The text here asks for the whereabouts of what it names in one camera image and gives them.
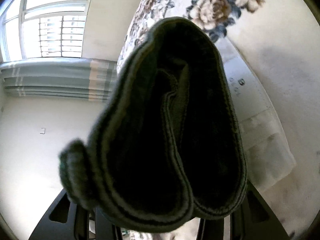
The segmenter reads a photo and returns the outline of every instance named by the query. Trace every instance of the floral pattern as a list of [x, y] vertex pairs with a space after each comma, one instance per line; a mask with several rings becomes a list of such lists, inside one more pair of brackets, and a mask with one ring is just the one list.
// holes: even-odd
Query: floral pattern
[[189, 19], [210, 37], [212, 42], [227, 35], [228, 26], [236, 24], [243, 11], [250, 14], [263, 6], [265, 0], [141, 0], [129, 26], [117, 71], [130, 52], [141, 44], [154, 23], [166, 17]]

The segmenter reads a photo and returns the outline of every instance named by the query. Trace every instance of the folded blanket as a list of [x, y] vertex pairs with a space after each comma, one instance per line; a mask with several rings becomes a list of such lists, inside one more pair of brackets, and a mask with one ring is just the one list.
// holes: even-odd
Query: folded blanket
[[220, 55], [192, 22], [155, 24], [127, 59], [88, 143], [60, 155], [69, 198], [115, 225], [168, 232], [220, 219], [246, 193], [246, 164]]

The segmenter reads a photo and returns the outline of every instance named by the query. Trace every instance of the curtain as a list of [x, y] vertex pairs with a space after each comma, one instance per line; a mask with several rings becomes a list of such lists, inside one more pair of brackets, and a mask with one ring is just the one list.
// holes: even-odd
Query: curtain
[[87, 58], [30, 58], [0, 64], [10, 96], [59, 96], [103, 101], [116, 80], [116, 62]]

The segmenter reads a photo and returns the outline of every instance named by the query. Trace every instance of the floral bedsheet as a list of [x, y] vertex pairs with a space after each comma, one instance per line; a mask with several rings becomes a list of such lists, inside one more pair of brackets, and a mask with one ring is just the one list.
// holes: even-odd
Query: floral bedsheet
[[242, 11], [255, 13], [266, 0], [141, 0], [129, 26], [125, 44], [120, 53], [117, 71], [131, 51], [145, 38], [147, 31], [160, 19], [180, 16], [199, 26], [216, 42], [236, 24]]

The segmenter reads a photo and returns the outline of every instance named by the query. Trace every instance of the window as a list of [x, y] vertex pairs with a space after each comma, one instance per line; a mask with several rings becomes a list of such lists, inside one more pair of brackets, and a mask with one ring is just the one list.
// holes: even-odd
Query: window
[[0, 17], [4, 61], [81, 57], [90, 0], [14, 0]]

